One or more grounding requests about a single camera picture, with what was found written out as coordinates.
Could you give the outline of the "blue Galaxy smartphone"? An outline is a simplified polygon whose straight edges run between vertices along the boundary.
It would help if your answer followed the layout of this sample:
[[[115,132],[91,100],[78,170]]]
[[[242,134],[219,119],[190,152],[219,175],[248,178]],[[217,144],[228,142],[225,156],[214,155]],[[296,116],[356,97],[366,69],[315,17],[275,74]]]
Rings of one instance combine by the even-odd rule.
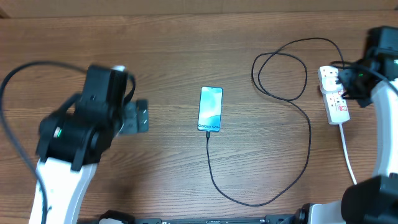
[[[219,132],[221,130],[222,102],[222,88],[212,86],[201,88],[198,130],[209,132]]]

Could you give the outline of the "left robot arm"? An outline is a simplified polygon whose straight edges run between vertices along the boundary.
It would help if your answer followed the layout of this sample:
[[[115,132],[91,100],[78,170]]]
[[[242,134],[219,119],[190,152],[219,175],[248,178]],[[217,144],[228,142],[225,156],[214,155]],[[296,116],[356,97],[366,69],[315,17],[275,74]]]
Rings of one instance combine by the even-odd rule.
[[[119,135],[149,130],[147,100],[126,92],[135,79],[124,66],[91,65],[77,93],[40,122],[36,186],[30,223],[76,223],[102,153]]]

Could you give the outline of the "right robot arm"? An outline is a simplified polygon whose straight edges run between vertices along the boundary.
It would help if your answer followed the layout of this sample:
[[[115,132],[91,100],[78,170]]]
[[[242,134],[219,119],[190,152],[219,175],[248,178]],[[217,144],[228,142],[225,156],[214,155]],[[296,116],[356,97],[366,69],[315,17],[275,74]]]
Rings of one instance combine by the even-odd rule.
[[[374,105],[377,157],[373,176],[347,188],[339,201],[305,204],[285,223],[397,224],[397,28],[368,30],[363,57],[333,61],[343,96],[360,107]]]

